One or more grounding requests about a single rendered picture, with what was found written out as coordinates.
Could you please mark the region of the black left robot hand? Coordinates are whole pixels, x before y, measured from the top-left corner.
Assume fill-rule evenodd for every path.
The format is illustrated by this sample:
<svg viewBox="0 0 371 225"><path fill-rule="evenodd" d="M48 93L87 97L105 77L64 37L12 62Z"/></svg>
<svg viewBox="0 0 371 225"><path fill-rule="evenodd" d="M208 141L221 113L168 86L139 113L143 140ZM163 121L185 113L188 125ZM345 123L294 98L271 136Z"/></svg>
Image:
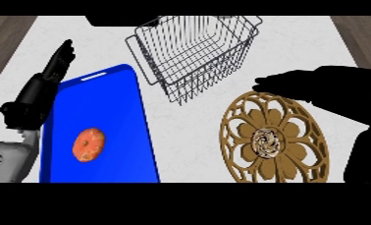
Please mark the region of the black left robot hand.
<svg viewBox="0 0 371 225"><path fill-rule="evenodd" d="M45 70L30 78L17 100L0 106L8 129L34 131L45 124L58 86L74 59L73 40L67 39L52 54Z"/></svg>

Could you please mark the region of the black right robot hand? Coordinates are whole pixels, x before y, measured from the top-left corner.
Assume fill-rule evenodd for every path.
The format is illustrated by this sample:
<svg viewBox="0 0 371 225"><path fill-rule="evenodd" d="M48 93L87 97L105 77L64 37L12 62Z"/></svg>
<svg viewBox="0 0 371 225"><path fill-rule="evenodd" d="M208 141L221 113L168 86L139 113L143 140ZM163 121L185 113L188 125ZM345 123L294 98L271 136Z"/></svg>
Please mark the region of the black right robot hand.
<svg viewBox="0 0 371 225"><path fill-rule="evenodd" d="M304 100L323 110L366 124L344 171L347 184L371 184L371 69L320 66L255 79L257 92Z"/></svg>

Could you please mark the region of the swirled brown cupcake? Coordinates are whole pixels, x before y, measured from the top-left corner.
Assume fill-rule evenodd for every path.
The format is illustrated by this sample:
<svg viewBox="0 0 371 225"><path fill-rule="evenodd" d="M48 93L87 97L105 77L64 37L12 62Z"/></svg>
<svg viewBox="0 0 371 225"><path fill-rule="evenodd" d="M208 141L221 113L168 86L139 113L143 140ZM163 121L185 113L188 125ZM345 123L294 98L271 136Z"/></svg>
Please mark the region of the swirled brown cupcake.
<svg viewBox="0 0 371 225"><path fill-rule="evenodd" d="M270 129L258 129L251 138L251 146L255 154L271 159L280 152L280 140Z"/></svg>

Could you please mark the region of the brown round openwork placemat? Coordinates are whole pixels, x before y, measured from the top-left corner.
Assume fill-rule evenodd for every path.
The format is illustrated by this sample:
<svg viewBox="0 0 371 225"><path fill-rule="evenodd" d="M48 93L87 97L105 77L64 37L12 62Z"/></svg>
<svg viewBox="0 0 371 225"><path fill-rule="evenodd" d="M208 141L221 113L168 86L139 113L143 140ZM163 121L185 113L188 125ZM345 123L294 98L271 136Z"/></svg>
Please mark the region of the brown round openwork placemat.
<svg viewBox="0 0 371 225"><path fill-rule="evenodd" d="M266 159L251 146L258 129L270 129L280 140L279 155ZM294 100L251 91L233 102L221 122L221 151L238 182L274 179L286 183L302 176L305 183L323 183L329 174L329 151L319 123Z"/></svg>

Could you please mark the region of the blue cutting board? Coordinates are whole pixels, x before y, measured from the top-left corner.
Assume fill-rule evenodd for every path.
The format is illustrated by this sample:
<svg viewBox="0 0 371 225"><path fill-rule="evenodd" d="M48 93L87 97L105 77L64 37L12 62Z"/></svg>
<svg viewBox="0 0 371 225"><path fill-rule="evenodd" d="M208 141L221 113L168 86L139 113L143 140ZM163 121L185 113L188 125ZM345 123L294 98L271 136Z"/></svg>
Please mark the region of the blue cutting board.
<svg viewBox="0 0 371 225"><path fill-rule="evenodd" d="M105 135L104 151L90 162L73 155L80 133ZM157 183L151 135L135 68L118 65L59 85L45 124L43 183Z"/></svg>

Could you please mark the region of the black appliance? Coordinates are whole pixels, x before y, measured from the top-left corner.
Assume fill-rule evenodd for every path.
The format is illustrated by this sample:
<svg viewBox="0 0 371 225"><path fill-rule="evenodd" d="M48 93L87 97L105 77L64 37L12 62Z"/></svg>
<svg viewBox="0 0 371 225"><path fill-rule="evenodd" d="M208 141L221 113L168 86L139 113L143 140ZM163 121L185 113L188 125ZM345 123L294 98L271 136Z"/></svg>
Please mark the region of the black appliance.
<svg viewBox="0 0 371 225"><path fill-rule="evenodd" d="M93 27L155 27L160 24L160 16L87 16Z"/></svg>

